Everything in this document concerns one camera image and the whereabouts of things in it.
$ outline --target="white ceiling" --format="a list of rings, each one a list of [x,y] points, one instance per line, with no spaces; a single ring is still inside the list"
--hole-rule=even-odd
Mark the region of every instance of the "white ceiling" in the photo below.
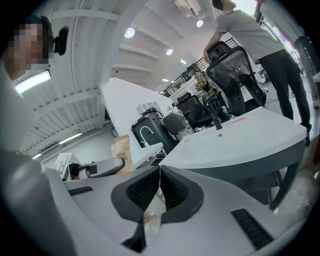
[[[36,113],[22,145],[26,153],[33,156],[78,132],[111,127],[100,97],[100,83],[110,76],[153,90],[187,53],[201,52],[217,13],[211,0],[197,1],[200,28],[199,17],[187,18],[174,0],[51,0],[41,6],[36,13],[48,17],[54,36],[64,26],[69,34],[66,53],[38,68],[49,68],[51,80],[22,95]],[[132,38],[124,38],[128,27],[135,29]]]
[[[202,52],[213,35],[216,13],[211,0],[197,2],[199,16],[187,18],[175,0],[149,0],[131,24],[134,37],[123,38],[111,76],[154,90],[188,52]],[[197,27],[200,17],[204,24]],[[169,48],[173,54],[167,56]]]
[[[49,66],[40,68],[49,68],[51,79],[22,94],[36,114],[22,145],[27,154],[41,153],[78,132],[112,126],[105,120],[100,82],[109,79],[108,64],[145,4],[146,0],[52,0],[36,11],[51,21],[54,36],[64,26],[69,33],[66,53],[54,54]],[[24,79],[35,73],[30,71]]]

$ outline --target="chair backrest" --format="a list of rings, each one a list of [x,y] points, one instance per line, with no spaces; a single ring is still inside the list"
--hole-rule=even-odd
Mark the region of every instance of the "chair backrest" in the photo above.
[[[194,128],[194,124],[197,120],[202,119],[206,116],[211,116],[211,113],[205,108],[204,105],[201,104],[200,100],[197,96],[191,95],[189,92],[187,92],[184,96],[180,97],[185,98],[184,100],[181,100],[178,102],[179,104],[176,106],[179,110],[182,111],[183,114],[186,114],[188,111],[190,111],[189,114],[185,116],[189,124],[192,128]]]
[[[177,135],[181,130],[186,128],[185,118],[180,114],[168,114],[162,121],[171,135]]]
[[[247,112],[241,86],[247,88],[257,108],[266,103],[266,92],[259,86],[244,48],[228,48],[224,42],[218,42],[208,53],[211,64],[206,74],[225,93],[232,114]]]
[[[259,107],[265,105],[267,100],[267,94],[265,90],[261,88],[261,86],[257,82],[254,82],[254,80],[247,74],[240,74],[239,80],[241,84],[244,85],[246,89],[249,91],[249,93],[253,97],[254,101],[259,105]]]

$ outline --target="curved white desk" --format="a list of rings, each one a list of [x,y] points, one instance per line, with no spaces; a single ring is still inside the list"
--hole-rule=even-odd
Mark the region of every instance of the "curved white desk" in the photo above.
[[[186,136],[159,164],[225,181],[250,179],[287,168],[271,203],[276,208],[290,188],[305,150],[302,125],[259,107],[215,127]]]
[[[283,151],[306,137],[307,129],[259,107],[222,124],[184,137],[159,164],[180,169],[239,165]]]

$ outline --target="gray t-shirt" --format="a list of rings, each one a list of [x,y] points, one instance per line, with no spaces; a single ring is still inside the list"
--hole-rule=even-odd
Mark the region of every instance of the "gray t-shirt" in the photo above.
[[[254,62],[284,49],[282,43],[261,28],[247,13],[233,11],[216,18],[216,32],[230,32],[243,46]]]

